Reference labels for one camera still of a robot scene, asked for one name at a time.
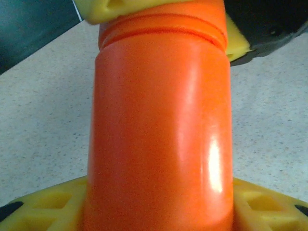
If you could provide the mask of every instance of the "orange cylinder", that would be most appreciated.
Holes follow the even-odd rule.
[[[230,231],[223,0],[174,3],[100,34],[85,231]]]

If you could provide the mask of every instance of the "speckled floor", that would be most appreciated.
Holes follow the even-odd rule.
[[[86,175],[97,26],[0,76],[0,205]],[[234,176],[308,201],[308,33],[231,69]]]

